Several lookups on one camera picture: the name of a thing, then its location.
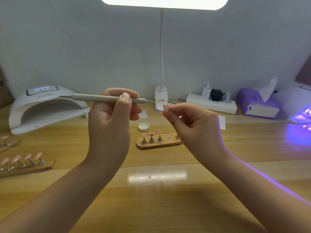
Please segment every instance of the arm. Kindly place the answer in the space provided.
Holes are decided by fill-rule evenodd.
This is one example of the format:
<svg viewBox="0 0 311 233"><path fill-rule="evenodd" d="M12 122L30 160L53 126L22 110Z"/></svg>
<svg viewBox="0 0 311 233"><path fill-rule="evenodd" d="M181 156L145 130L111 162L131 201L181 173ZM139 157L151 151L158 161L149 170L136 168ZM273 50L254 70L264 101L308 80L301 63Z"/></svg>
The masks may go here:
<svg viewBox="0 0 311 233"><path fill-rule="evenodd" d="M182 103L163 115L195 158L269 232L311 232L311 204L232 155L223 144L216 113Z"/></svg>
<svg viewBox="0 0 311 233"><path fill-rule="evenodd" d="M119 96L114 106L94 103L89 113L90 147L86 159L33 200L0 221L1 232L69 232L123 164L130 144L129 121L141 109L132 105L138 93L107 89ZM115 144L121 139L123 145Z"/></svg>

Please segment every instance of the white paper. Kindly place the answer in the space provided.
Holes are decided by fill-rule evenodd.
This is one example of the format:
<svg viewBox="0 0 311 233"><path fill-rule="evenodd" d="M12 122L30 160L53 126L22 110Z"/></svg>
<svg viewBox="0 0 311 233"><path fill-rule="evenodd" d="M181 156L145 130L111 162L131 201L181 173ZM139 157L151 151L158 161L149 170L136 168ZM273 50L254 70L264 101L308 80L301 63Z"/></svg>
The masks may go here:
<svg viewBox="0 0 311 233"><path fill-rule="evenodd" d="M223 115L218 115L219 125L221 130L226 130L226 117Z"/></svg>
<svg viewBox="0 0 311 233"><path fill-rule="evenodd" d="M274 92L276 83L277 83L277 79L273 78L271 79L271 82L269 85L263 88L255 89L259 91L261 98L263 99L264 102L266 102L270 98L271 94Z"/></svg>
<svg viewBox="0 0 311 233"><path fill-rule="evenodd" d="M146 110L143 110L140 114L139 114L139 118L140 119L146 119L148 118Z"/></svg>

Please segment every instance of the beige tool handle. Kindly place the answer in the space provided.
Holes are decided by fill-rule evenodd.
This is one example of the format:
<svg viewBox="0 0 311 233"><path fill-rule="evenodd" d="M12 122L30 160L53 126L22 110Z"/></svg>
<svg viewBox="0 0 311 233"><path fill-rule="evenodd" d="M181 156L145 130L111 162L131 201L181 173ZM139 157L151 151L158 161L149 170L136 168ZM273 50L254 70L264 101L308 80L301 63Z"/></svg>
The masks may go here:
<svg viewBox="0 0 311 233"><path fill-rule="evenodd" d="M71 99L74 101L94 101L94 102L111 102L117 101L116 96L99 96L99 95L86 95L86 94L72 94ZM146 104L146 99L132 98L133 104Z"/></svg>

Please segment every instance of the wood grain tabletop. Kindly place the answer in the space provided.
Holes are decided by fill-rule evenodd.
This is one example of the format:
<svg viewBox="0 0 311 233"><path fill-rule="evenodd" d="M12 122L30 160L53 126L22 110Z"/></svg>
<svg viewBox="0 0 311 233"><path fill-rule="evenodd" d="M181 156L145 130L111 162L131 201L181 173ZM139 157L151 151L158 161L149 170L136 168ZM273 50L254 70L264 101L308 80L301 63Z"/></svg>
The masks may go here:
<svg viewBox="0 0 311 233"><path fill-rule="evenodd" d="M9 108L0 110L0 135L10 135ZM148 118L131 121L131 144L124 164L71 232L265 232L184 145L138 149L139 123L149 123L148 132L175 132L152 104L141 108ZM219 114L226 116L226 131L221 133L233 154L311 201L311 125L244 116L240 110L236 115ZM56 165L41 173L0 178L0 218L85 158L88 120L84 116L68 119L17 138L21 145L0 153L0 159L42 152L43 158L55 159Z"/></svg>

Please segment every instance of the power strip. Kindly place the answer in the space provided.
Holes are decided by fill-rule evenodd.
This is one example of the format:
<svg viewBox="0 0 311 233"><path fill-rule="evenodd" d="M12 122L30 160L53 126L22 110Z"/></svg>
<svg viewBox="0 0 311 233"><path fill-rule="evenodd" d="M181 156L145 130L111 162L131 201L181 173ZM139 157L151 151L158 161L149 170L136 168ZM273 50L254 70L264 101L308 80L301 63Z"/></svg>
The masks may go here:
<svg viewBox="0 0 311 233"><path fill-rule="evenodd" d="M235 101L231 103L224 103L222 101L212 101L201 99L201 96L189 94L186 100L187 103L199 105L208 110L224 112L228 114L235 114L237 107Z"/></svg>

